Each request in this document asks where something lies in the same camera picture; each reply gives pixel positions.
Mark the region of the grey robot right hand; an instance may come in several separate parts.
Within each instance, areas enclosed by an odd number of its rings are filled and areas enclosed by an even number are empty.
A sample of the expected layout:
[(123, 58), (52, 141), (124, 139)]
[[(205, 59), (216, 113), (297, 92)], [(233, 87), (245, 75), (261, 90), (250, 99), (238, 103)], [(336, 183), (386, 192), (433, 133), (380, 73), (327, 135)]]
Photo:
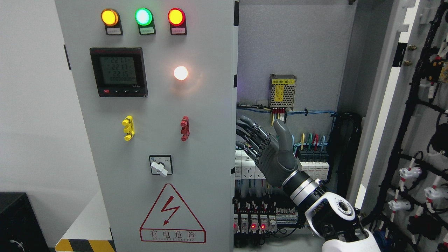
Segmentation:
[(237, 120), (237, 126), (236, 134), (248, 145), (237, 141), (236, 146), (243, 148), (255, 161), (270, 185), (282, 186), (287, 177), (298, 169), (292, 149), (292, 136), (286, 124), (280, 119), (274, 121), (276, 136), (244, 115)]

